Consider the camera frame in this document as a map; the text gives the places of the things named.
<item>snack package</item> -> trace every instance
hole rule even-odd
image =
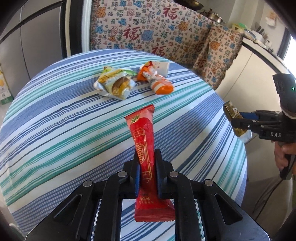
[[[99,95],[124,100],[136,85],[131,79],[133,75],[136,73],[130,69],[105,66],[94,88],[99,91]]]
[[[141,165],[140,191],[136,200],[136,222],[164,222],[175,220],[174,205],[157,196],[154,166],[154,105],[149,105],[125,117],[136,145]]]
[[[158,74],[157,68],[152,61],[148,61],[140,70],[137,76],[139,81],[148,81],[151,89],[157,95],[166,95],[174,91],[172,83]]]

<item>round table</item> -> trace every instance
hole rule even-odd
[[[0,132],[0,186],[27,234],[84,180],[105,180],[131,160],[134,142],[124,117],[153,103],[155,148],[188,178],[213,179],[241,204],[244,144],[233,134],[222,99],[198,76],[170,62],[170,95],[137,82],[127,100],[102,97],[93,83],[103,66],[138,71],[164,58],[130,50],[97,50],[63,59],[35,76],[11,104]],[[174,240],[174,223],[137,223],[124,200],[121,241]]]

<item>patterned cloth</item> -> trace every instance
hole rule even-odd
[[[139,67],[162,57],[133,50],[90,51],[35,76],[11,104],[0,131],[0,186],[27,234],[84,180],[107,179],[134,154],[124,117],[153,103],[155,148],[190,179],[213,179],[241,203],[246,183],[244,144],[233,134],[223,101],[191,71],[171,62],[170,95],[137,82],[127,100],[93,88],[105,65]],[[136,223],[135,200],[124,200],[121,240],[173,240],[174,223]]]
[[[93,0],[91,49],[139,50],[193,68],[216,89],[242,35],[170,0]]]

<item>cloth with chinese characters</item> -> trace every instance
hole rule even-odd
[[[239,32],[170,0],[93,0],[90,49],[131,49],[193,68],[216,89],[237,56]]]

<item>gold logo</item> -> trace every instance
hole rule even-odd
[[[140,119],[140,115],[135,116],[135,117],[131,120],[131,123],[133,124],[133,123],[137,122],[138,119]]]

